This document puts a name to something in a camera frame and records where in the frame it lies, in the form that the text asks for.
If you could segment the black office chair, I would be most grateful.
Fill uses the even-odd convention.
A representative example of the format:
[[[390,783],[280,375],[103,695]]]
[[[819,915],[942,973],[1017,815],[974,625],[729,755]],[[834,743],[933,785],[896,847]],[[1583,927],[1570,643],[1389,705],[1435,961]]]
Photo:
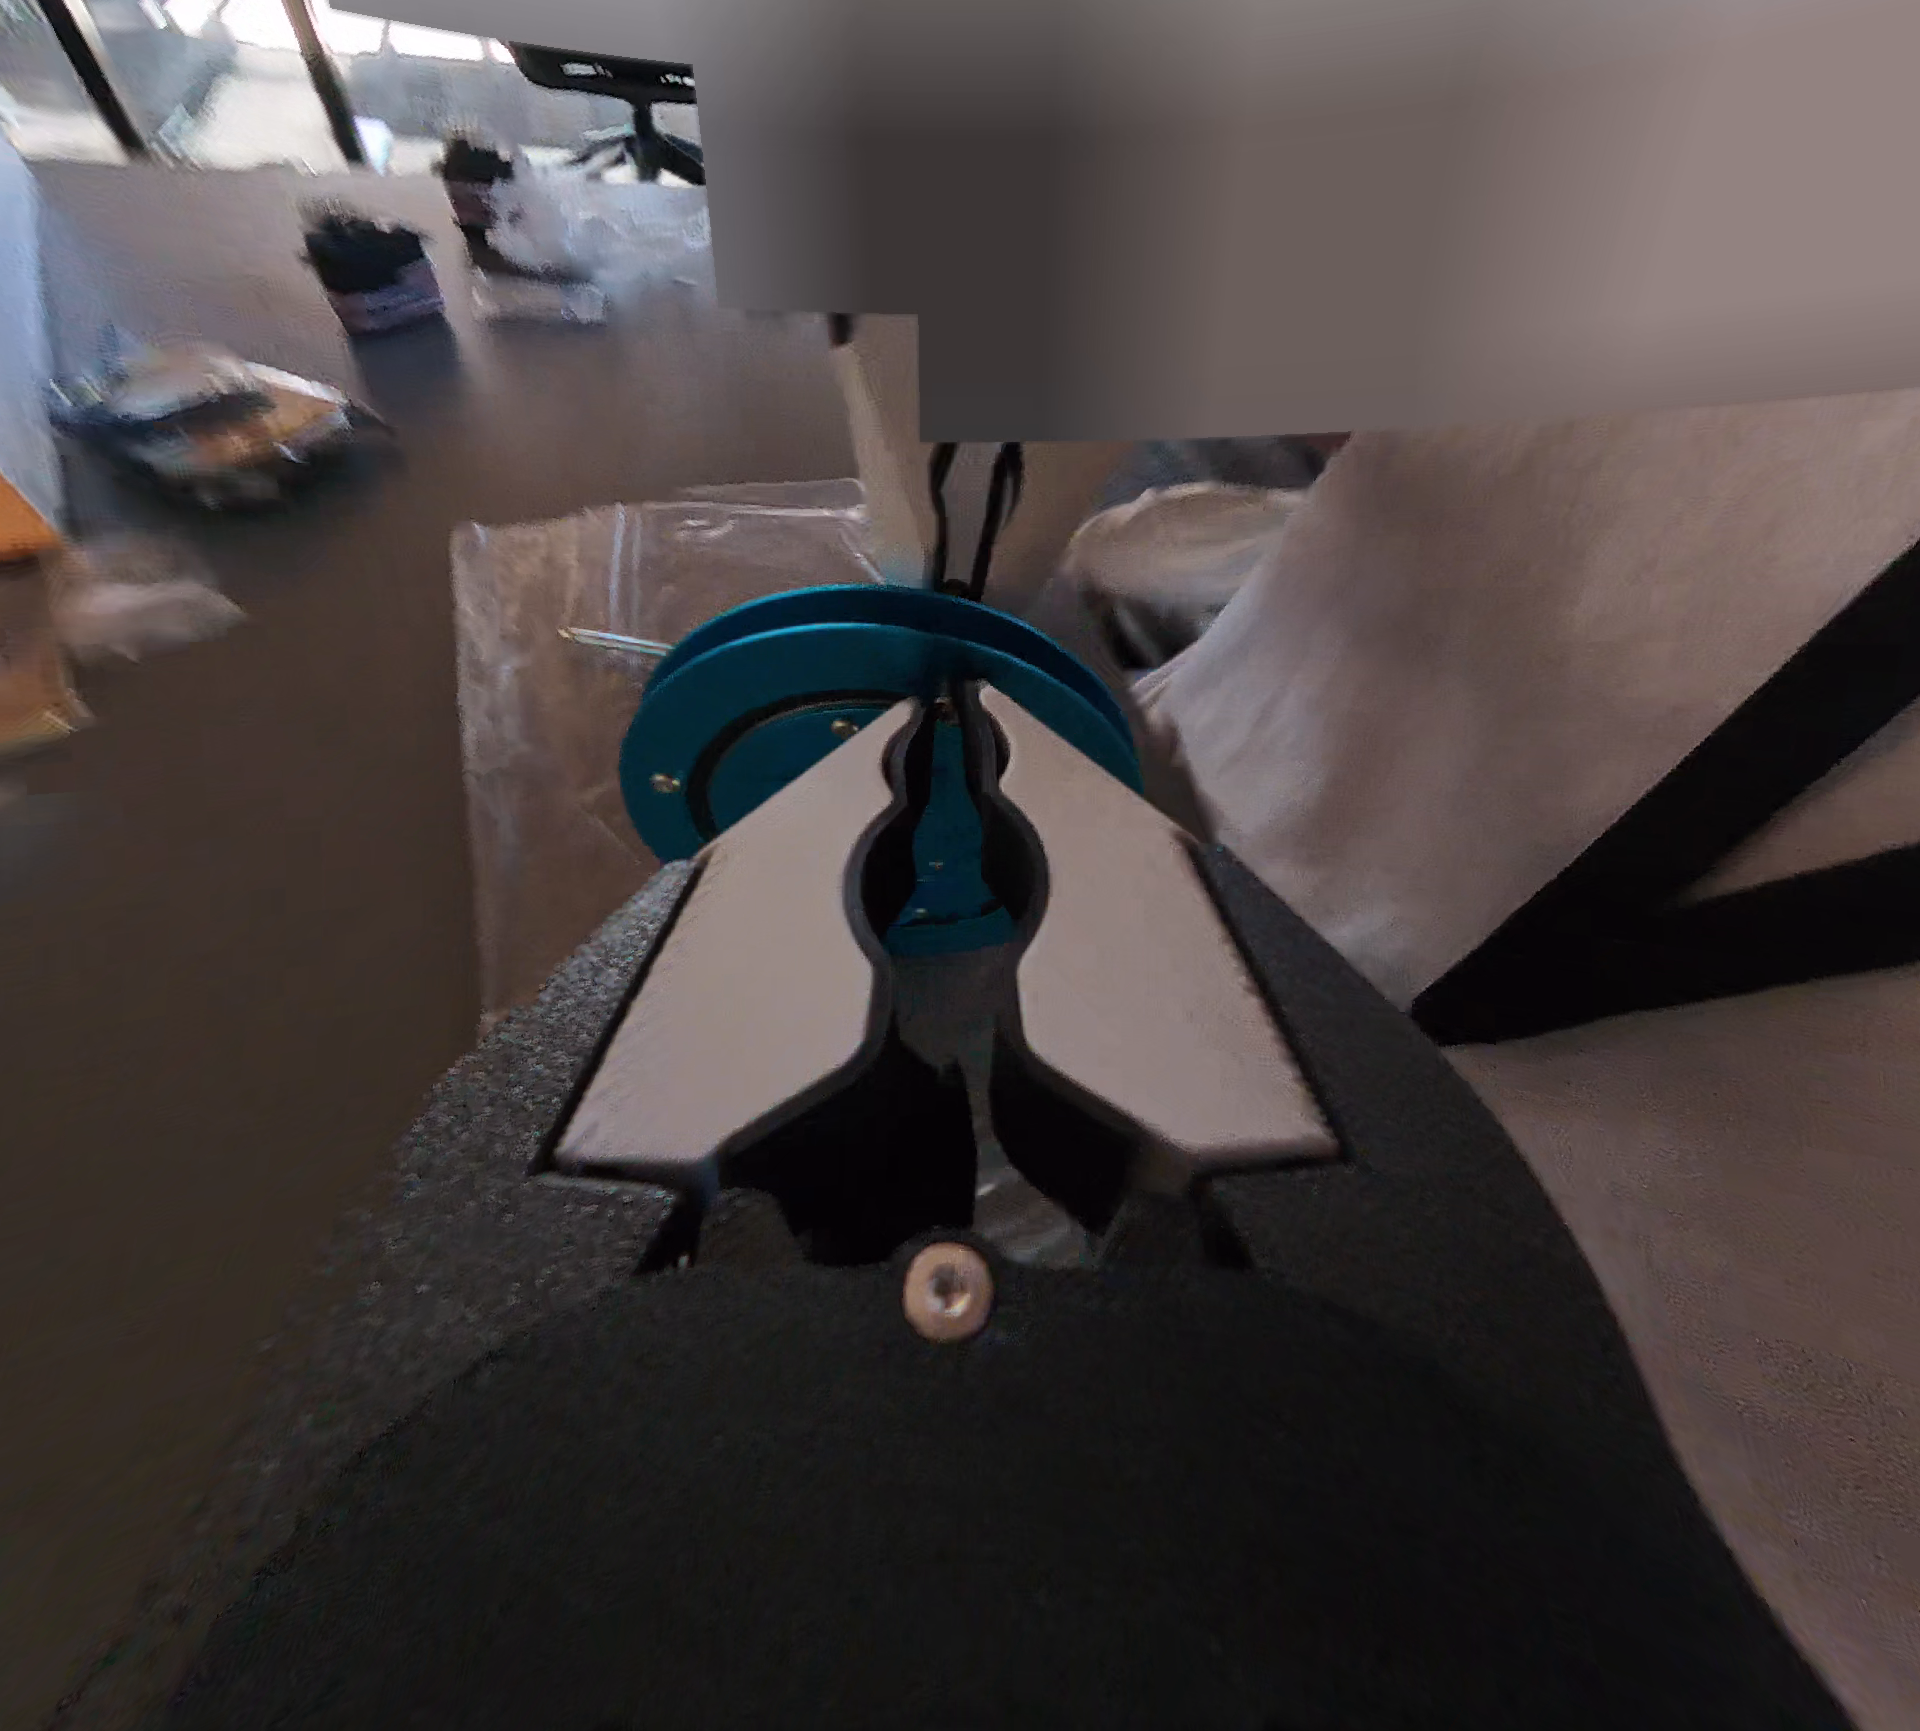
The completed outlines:
[[[663,107],[692,109],[699,103],[690,65],[516,41],[506,41],[506,49],[531,83],[555,93],[606,99],[626,111],[619,125],[589,133],[564,159],[568,167],[606,177],[624,165],[640,183],[709,185],[702,145],[665,129],[658,119]]]

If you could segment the black servo motor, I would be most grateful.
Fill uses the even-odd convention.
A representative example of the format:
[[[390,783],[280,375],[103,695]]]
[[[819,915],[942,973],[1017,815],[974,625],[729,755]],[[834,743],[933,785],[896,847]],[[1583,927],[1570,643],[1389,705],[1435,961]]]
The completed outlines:
[[[446,297],[418,229],[348,205],[300,205],[303,263],[354,341],[446,319]]]

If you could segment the black antistatic bag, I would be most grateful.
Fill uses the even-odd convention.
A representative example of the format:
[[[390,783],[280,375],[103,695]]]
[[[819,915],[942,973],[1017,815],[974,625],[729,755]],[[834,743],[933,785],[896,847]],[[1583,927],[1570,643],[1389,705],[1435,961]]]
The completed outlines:
[[[382,417],[324,381],[119,329],[94,367],[51,385],[51,411],[114,469],[204,511],[276,505],[394,447]]]

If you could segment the white plastic bag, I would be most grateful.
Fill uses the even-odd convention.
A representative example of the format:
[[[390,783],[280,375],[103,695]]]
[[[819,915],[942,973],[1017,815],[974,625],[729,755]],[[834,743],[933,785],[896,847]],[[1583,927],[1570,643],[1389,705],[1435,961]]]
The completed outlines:
[[[1138,677],[1212,627],[1302,499],[1216,479],[1154,487],[1087,519],[1065,575],[1117,665]]]

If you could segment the servo motor in clear bag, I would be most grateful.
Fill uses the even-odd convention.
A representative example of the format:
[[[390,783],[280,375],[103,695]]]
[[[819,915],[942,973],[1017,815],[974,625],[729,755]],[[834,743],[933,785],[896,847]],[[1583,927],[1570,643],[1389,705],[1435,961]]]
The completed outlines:
[[[435,173],[490,323],[603,325],[646,289],[699,289],[709,277],[709,191],[644,181],[626,153],[542,159],[455,131]]]

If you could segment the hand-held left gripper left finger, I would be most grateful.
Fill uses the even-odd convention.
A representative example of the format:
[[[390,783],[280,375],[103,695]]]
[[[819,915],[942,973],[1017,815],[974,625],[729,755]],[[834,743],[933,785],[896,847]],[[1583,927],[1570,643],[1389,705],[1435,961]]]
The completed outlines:
[[[909,697],[701,853],[542,1149],[694,1219],[769,1197],[816,1263],[974,1223],[964,1077],[900,1033],[887,935],[919,879],[939,717]]]

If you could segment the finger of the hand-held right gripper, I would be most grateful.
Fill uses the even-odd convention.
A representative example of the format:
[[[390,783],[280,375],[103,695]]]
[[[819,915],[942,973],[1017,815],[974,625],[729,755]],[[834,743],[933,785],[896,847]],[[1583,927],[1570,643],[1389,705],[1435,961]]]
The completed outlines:
[[[1037,441],[979,447],[968,533],[970,597],[1041,597],[1051,577],[1046,449]]]
[[[890,585],[933,589],[946,573],[935,501],[937,447],[922,433],[921,321],[829,315],[829,361],[846,409],[875,561]]]

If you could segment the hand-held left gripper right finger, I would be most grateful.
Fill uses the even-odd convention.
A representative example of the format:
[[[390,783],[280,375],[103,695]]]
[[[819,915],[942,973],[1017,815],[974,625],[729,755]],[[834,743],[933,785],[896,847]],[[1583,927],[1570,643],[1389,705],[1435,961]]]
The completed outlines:
[[[968,693],[968,787],[1015,929],[988,1109],[1020,1177],[1103,1235],[1135,1197],[1337,1163],[1192,833],[1003,691]]]

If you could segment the pile of small screw bags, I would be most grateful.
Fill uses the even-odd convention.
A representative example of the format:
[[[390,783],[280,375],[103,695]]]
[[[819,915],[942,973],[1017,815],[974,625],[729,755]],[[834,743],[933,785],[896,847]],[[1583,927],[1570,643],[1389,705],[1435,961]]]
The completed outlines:
[[[52,619],[66,655],[93,665],[221,639],[249,615],[186,543],[114,533],[75,543],[56,561]]]

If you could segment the blue round metal turntable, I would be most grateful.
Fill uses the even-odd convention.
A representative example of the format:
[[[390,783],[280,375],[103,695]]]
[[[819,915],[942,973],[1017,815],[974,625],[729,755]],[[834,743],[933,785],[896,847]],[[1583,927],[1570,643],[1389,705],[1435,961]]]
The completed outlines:
[[[1093,667],[1027,621],[957,593],[837,585],[758,597],[652,669],[622,739],[636,835],[690,859],[906,697],[996,687],[1143,793],[1141,755]]]

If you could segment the large clear plastic bag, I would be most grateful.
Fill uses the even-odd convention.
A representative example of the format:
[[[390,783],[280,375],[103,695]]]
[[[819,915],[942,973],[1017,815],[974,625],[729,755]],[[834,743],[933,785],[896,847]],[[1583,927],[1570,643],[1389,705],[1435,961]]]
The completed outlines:
[[[585,627],[677,645],[709,619],[758,597],[837,585],[889,585],[853,483],[616,503],[541,523],[469,525],[451,545],[458,717],[474,851],[476,927],[487,1011],[506,1019],[531,1087],[527,1167],[550,1185],[636,1187],[673,1205],[692,1239],[697,1219],[671,1191],[636,1181],[552,1175],[545,1147],[678,903],[690,859],[663,861],[639,837],[619,783],[622,739],[660,659],[561,639]],[[968,595],[968,567],[933,589]],[[1120,697],[1079,647],[1055,639]],[[887,933],[900,1033],[937,1069],[957,1069],[972,1107],[972,1227],[996,1233],[1008,1177],[970,1085],[968,1055],[993,1047],[988,989],[962,981],[946,1015],[960,1033],[928,1057],[914,1043],[930,985],[926,965],[962,965],[1012,943],[1008,913],[982,869],[984,829],[968,787],[968,729],[939,727],[930,787],[914,837],[916,887]]]

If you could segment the orange and white cardboard box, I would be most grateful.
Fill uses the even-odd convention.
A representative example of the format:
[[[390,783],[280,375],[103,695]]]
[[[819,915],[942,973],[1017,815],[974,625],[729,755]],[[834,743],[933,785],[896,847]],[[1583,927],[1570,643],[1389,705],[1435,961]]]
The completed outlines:
[[[10,477],[2,479],[2,761],[90,729],[61,635],[69,543]]]

